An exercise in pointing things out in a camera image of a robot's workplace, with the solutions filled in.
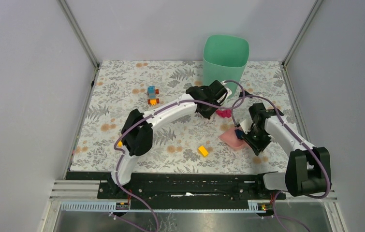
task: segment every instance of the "yellow lego brick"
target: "yellow lego brick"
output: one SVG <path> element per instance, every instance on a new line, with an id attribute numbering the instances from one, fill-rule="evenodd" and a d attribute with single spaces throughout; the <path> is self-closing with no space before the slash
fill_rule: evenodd
<path id="1" fill-rule="evenodd" d="M 199 148 L 198 148 L 198 151 L 204 156 L 204 157 L 206 157 L 208 154 L 209 154 L 209 152 L 205 149 L 205 147 L 204 146 L 200 146 Z"/>

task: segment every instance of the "blue lego brick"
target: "blue lego brick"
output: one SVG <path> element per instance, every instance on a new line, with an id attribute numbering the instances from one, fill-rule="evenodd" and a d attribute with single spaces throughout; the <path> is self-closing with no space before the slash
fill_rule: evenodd
<path id="1" fill-rule="evenodd" d="M 156 99 L 156 94 L 155 94 L 155 86 L 149 86 L 148 87 L 148 97 L 150 99 Z"/>
<path id="2" fill-rule="evenodd" d="M 148 94 L 153 93 L 155 94 L 155 86 L 149 86 L 148 87 Z"/>

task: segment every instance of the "reflective surface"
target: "reflective surface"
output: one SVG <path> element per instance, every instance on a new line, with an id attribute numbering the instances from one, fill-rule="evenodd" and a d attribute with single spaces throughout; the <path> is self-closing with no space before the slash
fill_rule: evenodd
<path id="1" fill-rule="evenodd" d="M 312 232 L 331 232 L 326 211 L 321 203 L 277 203 L 280 216 L 296 218 Z M 259 219 L 254 213 L 158 213 L 161 232 L 272 232 L 285 231 L 276 218 Z M 147 230 L 155 230 L 151 213 L 127 213 L 124 218 Z M 281 219 L 292 232 L 306 231 L 295 222 Z M 61 211 L 57 232 L 138 232 L 139 230 L 113 220 L 108 213 Z"/>

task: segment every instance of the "red toy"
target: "red toy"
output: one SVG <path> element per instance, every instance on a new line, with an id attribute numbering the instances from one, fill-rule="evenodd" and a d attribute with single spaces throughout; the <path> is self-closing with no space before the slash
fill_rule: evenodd
<path id="1" fill-rule="evenodd" d="M 231 110 L 217 110 L 217 115 L 220 117 L 231 117 Z"/>

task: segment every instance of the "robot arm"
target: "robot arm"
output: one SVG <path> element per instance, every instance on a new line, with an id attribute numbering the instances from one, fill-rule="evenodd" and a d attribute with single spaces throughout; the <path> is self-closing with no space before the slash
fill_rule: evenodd
<path id="1" fill-rule="evenodd" d="M 166 108 L 155 116 L 141 123 L 140 126 L 131 130 L 123 140 L 122 149 L 125 150 L 124 157 L 118 169 L 119 183 L 116 182 L 115 171 L 111 172 L 111 177 L 117 185 L 125 185 L 131 179 L 131 173 L 137 164 L 138 158 L 148 152 L 152 147 L 153 133 L 162 126 L 185 115 L 200 113 L 203 117 L 210 119 L 211 115 L 216 111 L 216 108 L 197 104 L 195 102 L 183 102 L 183 100 L 200 100 L 214 105 L 221 106 L 225 99 L 232 92 L 224 87 L 224 82 L 213 82 L 210 86 L 190 87 L 186 93 L 182 94 L 176 100 L 167 103 L 159 108 L 140 113 L 138 109 L 130 112 L 128 118 L 121 130 L 124 133 L 128 128 L 134 125 L 145 116 L 154 115 L 155 112 Z"/>
<path id="2" fill-rule="evenodd" d="M 285 173 L 275 172 L 263 175 L 265 187 L 271 190 L 287 191 L 292 196 L 325 192 L 327 183 L 324 173 L 302 142 L 319 158 L 330 179 L 330 157 L 327 149 L 316 148 L 297 132 L 292 130 L 291 133 L 284 126 L 287 123 L 286 120 L 282 118 L 282 123 L 275 110 L 265 109 L 262 103 L 253 104 L 249 108 L 249 113 L 252 118 L 251 126 L 248 126 L 249 121 L 242 122 L 241 126 L 246 128 L 243 139 L 255 154 L 259 155 L 271 142 L 271 138 L 274 138 L 289 157 Z M 295 137 L 300 138 L 302 142 L 298 142 Z"/>

